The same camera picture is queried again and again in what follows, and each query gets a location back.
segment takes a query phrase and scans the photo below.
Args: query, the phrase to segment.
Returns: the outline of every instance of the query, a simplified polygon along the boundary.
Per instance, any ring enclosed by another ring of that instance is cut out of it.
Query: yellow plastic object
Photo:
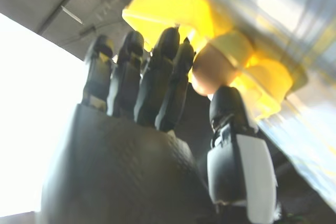
[[[132,0],[122,17],[143,35],[146,51],[168,27],[179,26],[181,42],[188,37],[196,51],[214,37],[212,12],[206,0]]]
[[[281,110],[281,102],[292,86],[292,78],[281,63],[263,59],[244,69],[231,86],[241,92],[252,116],[260,120]]]

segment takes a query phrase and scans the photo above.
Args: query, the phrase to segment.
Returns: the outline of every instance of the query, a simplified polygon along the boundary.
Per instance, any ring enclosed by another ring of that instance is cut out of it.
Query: bright light
[[[38,210],[44,176],[81,99],[81,60],[0,14],[0,216]]]

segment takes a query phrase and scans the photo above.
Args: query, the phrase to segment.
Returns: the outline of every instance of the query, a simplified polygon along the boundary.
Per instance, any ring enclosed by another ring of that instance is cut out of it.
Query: back of robotic hand
[[[239,92],[221,87],[211,103],[208,190],[188,145],[173,132],[194,50],[188,39],[179,45],[178,29],[168,28],[141,73],[143,43],[140,33],[129,32],[115,66],[108,37],[99,36],[90,46],[83,100],[49,169],[41,222],[225,223],[215,205],[245,202],[251,222],[271,223],[270,157],[265,143],[240,120],[246,113],[236,110],[244,107]],[[263,158],[249,154],[249,148]]]

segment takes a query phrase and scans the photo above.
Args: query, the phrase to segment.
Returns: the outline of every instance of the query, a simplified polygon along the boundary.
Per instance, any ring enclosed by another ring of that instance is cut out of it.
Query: white plastic cover
[[[210,1],[238,14],[236,25],[251,27],[249,36],[257,31],[281,47],[289,58],[280,61],[292,76],[303,69],[307,83],[259,126],[336,211],[335,0]]]

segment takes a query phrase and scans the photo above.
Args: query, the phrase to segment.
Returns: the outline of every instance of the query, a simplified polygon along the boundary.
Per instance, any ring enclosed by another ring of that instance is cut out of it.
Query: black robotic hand
[[[82,103],[43,188],[43,223],[212,223],[192,153],[172,131],[194,58],[189,41],[179,42],[166,29],[142,79],[141,34],[126,36],[115,67],[111,41],[93,42]]]

